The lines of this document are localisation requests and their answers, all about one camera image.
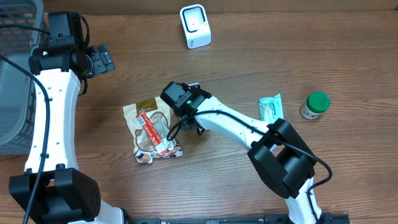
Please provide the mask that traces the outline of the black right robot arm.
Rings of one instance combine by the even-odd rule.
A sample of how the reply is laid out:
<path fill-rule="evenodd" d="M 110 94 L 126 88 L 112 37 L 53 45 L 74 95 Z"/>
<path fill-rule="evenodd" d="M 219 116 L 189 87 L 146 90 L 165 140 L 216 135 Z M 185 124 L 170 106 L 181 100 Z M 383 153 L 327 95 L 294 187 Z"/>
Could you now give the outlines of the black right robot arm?
<path fill-rule="evenodd" d="M 170 82 L 160 98 L 179 122 L 168 133 L 173 139 L 180 129 L 198 134 L 214 131 L 247 150 L 249 160 L 263 183 L 285 199 L 292 223 L 321 223 L 322 211 L 313 190 L 317 158 L 304 140 L 284 120 L 267 123 L 231 109 L 197 83 Z"/>

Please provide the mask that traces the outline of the teal white snack packet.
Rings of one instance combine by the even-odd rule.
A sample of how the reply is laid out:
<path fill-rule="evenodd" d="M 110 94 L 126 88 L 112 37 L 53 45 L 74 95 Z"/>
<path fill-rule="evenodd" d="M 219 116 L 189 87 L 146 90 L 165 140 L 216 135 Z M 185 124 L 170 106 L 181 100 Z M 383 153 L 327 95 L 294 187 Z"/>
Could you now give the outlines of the teal white snack packet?
<path fill-rule="evenodd" d="M 259 99 L 259 112 L 262 121 L 274 123 L 277 119 L 284 118 L 282 98 L 280 93 L 274 97 Z"/>

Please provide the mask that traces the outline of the green lid Knorr jar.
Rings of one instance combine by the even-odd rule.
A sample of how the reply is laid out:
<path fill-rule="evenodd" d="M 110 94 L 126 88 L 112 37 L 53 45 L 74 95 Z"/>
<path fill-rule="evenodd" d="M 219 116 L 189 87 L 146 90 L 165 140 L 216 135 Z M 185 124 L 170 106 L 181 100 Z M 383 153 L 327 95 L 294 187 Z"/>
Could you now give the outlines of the green lid Knorr jar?
<path fill-rule="evenodd" d="M 330 97 L 325 92 L 316 91 L 300 105 L 300 113 L 306 119 L 317 119 L 330 107 L 330 104 Z"/>

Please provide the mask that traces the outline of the red white snack packet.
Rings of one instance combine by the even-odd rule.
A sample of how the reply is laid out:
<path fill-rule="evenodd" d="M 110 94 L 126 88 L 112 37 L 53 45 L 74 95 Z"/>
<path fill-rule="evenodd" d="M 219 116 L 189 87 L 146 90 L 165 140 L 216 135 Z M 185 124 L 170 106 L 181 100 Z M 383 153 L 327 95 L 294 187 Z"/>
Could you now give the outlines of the red white snack packet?
<path fill-rule="evenodd" d="M 152 152 L 155 157 L 163 157 L 169 148 L 165 139 L 167 119 L 161 112 L 155 112 L 150 116 L 143 112 L 136 116 L 142 129 L 136 131 L 138 148 L 145 152 Z"/>

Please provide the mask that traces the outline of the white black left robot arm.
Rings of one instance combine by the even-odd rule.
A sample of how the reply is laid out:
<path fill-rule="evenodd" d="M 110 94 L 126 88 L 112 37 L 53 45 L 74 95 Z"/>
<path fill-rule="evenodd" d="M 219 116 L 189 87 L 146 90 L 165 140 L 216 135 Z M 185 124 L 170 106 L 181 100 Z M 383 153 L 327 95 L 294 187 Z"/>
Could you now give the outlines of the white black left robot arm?
<path fill-rule="evenodd" d="M 25 74 L 35 83 L 32 146 L 9 192 L 36 223 L 130 223 L 129 215 L 101 199 L 97 182 L 79 170 L 75 111 L 87 81 L 114 70 L 105 45 L 90 46 L 86 19 L 75 12 L 48 15 L 47 43 L 33 50 Z"/>

